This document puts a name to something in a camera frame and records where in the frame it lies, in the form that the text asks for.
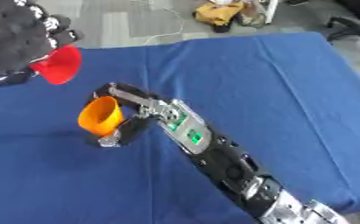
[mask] green light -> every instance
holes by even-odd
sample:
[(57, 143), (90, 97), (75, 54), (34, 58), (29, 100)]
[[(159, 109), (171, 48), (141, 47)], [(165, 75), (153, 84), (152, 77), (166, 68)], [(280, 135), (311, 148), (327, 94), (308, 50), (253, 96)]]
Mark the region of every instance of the green light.
[(185, 121), (185, 119), (187, 119), (187, 115), (182, 114), (181, 119), (179, 119), (177, 122), (168, 123), (167, 126), (169, 126), (169, 129), (171, 131), (176, 131), (179, 128), (179, 126)]
[(189, 137), (194, 144), (199, 143), (202, 139), (201, 134), (196, 132), (194, 129), (189, 130), (189, 132), (187, 133), (187, 137)]

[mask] black glove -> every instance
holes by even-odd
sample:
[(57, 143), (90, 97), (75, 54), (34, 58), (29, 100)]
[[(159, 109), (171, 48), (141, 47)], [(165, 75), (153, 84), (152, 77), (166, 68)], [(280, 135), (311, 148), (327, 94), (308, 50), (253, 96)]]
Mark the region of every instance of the black glove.
[[(81, 39), (79, 32), (68, 30), (70, 23), (69, 18), (50, 16), (27, 0), (0, 0), (0, 81), (10, 79), (10, 84), (15, 84), (16, 80), (28, 80), (25, 71), (35, 75), (27, 68), (32, 62)], [(20, 74), (24, 78), (15, 79), (14, 75)]]

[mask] blue tablecloth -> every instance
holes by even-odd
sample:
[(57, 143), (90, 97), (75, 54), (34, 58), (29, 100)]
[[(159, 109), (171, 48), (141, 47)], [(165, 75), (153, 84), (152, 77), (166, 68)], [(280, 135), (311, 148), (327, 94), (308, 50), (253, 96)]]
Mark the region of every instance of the blue tablecloth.
[(77, 116), (109, 81), (185, 100), (301, 200), (360, 210), (360, 78), (318, 34), (81, 52), (66, 85), (0, 88), (0, 224), (252, 223), (158, 127), (85, 144)]

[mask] floor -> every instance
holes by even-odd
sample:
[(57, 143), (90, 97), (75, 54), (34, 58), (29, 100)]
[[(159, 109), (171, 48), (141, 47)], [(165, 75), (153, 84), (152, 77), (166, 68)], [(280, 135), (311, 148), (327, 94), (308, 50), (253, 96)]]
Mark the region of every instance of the floor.
[[(143, 46), (173, 43), (185, 39), (254, 35), (275, 32), (315, 31), (324, 35), (336, 31), (325, 27), (331, 16), (350, 17), (333, 0), (311, 0), (291, 7), (281, 3), (276, 17), (261, 29), (234, 26), (230, 33), (214, 34), (207, 25), (194, 21), (193, 9), (204, 0), (38, 0), (50, 12), (64, 14), (86, 38), (78, 46), (86, 48)], [(360, 39), (336, 41), (335, 49), (360, 73)], [(360, 213), (349, 216), (360, 223)]]

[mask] white cable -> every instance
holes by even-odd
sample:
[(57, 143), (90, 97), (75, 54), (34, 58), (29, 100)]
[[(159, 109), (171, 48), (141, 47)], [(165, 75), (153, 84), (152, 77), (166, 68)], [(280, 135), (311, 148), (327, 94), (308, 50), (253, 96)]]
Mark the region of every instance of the white cable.
[[(142, 1), (142, 0), (130, 0), (130, 2), (135, 2), (135, 3), (143, 3), (143, 4), (148, 4), (150, 6), (157, 6), (159, 7), (156, 3), (153, 2), (153, 0), (151, 0), (150, 2), (146, 2), (146, 1)], [(183, 17), (180, 16), (180, 14), (175, 11), (175, 10), (170, 10), (166, 7), (159, 7), (165, 11), (170, 11), (172, 12), (172, 14), (174, 14), (174, 16), (176, 16), (180, 21), (181, 21), (181, 25), (180, 25), (180, 29), (177, 32), (173, 32), (173, 33), (165, 33), (165, 34), (159, 34), (159, 35), (155, 35), (152, 37), (149, 37), (144, 43), (143, 46), (148, 45), (148, 43), (150, 43), (151, 40), (155, 39), (155, 38), (161, 38), (161, 37), (167, 37), (167, 36), (173, 36), (173, 35), (177, 35), (177, 34), (182, 34), (182, 32), (184, 31), (184, 26), (185, 26), (185, 19)]]

